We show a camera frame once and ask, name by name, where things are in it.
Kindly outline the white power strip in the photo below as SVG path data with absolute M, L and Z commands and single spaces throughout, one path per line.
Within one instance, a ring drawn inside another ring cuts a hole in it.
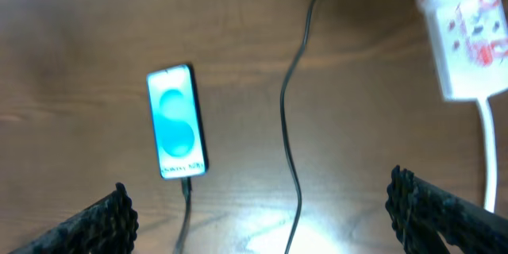
M 487 98 L 507 89 L 507 21 L 502 0 L 462 0 L 425 17 L 442 96 Z

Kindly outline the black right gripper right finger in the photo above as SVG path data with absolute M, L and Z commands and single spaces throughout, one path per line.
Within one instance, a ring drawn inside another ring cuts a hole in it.
M 506 253 L 507 220 L 396 166 L 386 210 L 406 253 Z

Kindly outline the blue Galaxy smartphone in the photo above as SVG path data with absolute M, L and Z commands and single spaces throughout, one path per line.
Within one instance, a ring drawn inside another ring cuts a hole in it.
M 146 83 L 161 177 L 204 175 L 209 159 L 194 67 L 181 63 L 154 71 Z

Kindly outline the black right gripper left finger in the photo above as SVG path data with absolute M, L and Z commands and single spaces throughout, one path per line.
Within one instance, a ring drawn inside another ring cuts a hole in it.
M 122 183 L 85 210 L 50 229 L 13 254 L 130 254 L 138 214 Z

